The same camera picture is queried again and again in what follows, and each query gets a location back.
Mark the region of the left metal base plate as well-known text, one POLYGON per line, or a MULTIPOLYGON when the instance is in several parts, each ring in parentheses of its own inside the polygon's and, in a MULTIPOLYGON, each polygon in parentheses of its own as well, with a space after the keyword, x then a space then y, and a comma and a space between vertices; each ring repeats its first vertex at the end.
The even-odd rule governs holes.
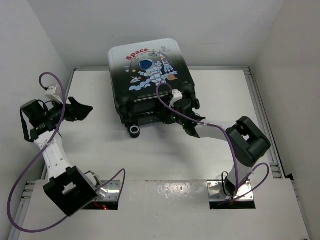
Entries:
POLYGON ((101 187, 97 192, 96 200, 98 202, 115 202, 119 199, 120 181, 111 181, 107 185, 101 187))

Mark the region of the metal base plate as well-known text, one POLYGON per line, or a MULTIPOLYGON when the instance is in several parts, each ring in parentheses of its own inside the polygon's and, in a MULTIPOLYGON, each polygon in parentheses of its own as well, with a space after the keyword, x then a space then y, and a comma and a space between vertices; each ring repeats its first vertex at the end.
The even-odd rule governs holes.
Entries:
POLYGON ((115 202, 119 199, 120 181, 111 181, 107 185, 101 187, 97 192, 96 200, 98 202, 115 202))
POLYGON ((221 180, 207 181, 208 197, 210 202, 224 202, 228 200, 236 200, 240 202, 253 201, 254 194, 252 191, 252 185, 247 180, 238 190, 234 197, 225 194, 223 191, 223 185, 221 180))

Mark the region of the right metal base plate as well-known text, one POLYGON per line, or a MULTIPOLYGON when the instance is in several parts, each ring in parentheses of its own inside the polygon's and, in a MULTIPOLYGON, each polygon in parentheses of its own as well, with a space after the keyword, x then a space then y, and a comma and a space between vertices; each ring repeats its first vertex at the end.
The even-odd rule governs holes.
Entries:
POLYGON ((253 201, 254 194, 252 191, 252 185, 247 180, 238 190, 234 197, 225 194, 223 191, 223 185, 221 180, 207 181, 208 197, 210 202, 224 202, 228 200, 236 200, 240 202, 253 201))

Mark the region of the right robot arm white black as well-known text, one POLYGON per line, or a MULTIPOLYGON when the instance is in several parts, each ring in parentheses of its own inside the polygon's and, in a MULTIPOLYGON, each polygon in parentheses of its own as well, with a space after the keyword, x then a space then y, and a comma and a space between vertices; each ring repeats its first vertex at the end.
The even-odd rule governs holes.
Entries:
POLYGON ((238 189, 259 167, 258 161, 271 147, 270 140, 247 116, 232 122, 210 121, 193 111, 190 100, 180 99, 171 105, 160 102, 164 108, 161 113, 164 124, 177 123, 194 138, 227 142, 233 167, 222 181, 222 189, 228 197, 235 197, 238 189))

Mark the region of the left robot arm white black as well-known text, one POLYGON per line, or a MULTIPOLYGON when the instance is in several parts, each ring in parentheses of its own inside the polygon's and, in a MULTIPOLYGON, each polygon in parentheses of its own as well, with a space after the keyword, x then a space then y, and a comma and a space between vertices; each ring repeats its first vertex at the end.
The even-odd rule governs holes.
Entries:
POLYGON ((20 107, 20 116, 27 116, 32 129, 28 130, 22 120, 24 138, 35 143, 40 150, 48 170, 49 182, 44 185, 45 194, 68 217, 87 206, 97 197, 94 183, 76 166, 72 166, 63 148, 60 133, 55 132, 59 121, 83 121, 93 110, 92 106, 84 105, 68 98, 65 113, 62 115, 63 104, 54 102, 48 109, 41 100, 32 100, 20 107))

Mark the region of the grey lined suitcase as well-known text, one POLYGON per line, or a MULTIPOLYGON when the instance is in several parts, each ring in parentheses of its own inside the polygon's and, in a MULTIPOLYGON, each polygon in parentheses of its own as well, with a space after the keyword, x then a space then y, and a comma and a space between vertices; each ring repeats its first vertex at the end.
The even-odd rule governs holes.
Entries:
POLYGON ((157 98, 170 104, 172 90, 200 108, 195 82, 178 43, 171 38, 116 46, 108 52, 115 109, 132 138, 140 126, 161 122, 164 109, 157 98))

